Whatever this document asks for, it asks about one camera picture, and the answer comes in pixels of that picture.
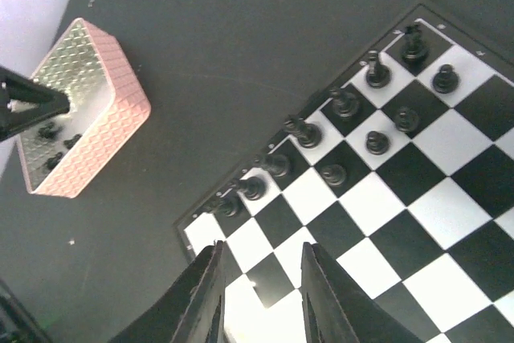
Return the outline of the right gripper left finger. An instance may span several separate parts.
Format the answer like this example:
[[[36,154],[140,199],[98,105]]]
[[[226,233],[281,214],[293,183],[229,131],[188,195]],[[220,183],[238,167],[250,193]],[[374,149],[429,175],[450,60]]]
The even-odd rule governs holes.
[[[224,342],[223,241],[204,247],[165,294],[111,342]]]

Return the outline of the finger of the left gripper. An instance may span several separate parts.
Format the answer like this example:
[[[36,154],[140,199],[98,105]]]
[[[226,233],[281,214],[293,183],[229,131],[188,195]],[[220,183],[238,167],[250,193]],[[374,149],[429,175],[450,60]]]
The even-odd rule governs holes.
[[[70,111],[68,96],[1,67],[1,142]]]

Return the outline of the black knight chess piece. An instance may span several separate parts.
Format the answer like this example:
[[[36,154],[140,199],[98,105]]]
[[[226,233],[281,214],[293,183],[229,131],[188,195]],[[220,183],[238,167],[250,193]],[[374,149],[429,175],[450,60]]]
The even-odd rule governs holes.
[[[212,214],[233,217],[239,212],[239,199],[235,196],[214,197],[209,201],[206,210]]]

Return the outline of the black rook chess piece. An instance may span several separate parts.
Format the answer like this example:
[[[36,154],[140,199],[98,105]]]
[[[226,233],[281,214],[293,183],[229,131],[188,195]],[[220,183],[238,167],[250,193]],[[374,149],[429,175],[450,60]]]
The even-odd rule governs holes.
[[[421,24],[415,22],[406,27],[401,57],[408,64],[421,63],[429,54],[429,47],[423,38]]]

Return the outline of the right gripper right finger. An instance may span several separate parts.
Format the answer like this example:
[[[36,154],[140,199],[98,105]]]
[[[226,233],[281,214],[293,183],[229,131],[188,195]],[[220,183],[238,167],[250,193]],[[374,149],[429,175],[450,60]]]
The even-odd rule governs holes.
[[[307,342],[420,341],[371,300],[318,243],[302,246],[301,295]]]

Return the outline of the black pawn chess piece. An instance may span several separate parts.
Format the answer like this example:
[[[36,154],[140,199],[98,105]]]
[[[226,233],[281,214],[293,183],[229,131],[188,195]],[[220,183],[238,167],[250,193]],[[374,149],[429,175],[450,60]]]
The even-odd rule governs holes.
[[[320,175],[332,187],[344,185],[348,176],[346,168],[338,164],[323,166],[320,169]]]
[[[369,131],[365,139],[366,150],[373,155],[382,155],[390,150],[390,138],[378,131]]]
[[[459,86],[459,75],[451,64],[445,63],[434,75],[431,85],[437,93],[452,93]]]
[[[407,106],[400,107],[394,116],[395,128],[402,133],[412,133],[419,125],[419,115]]]

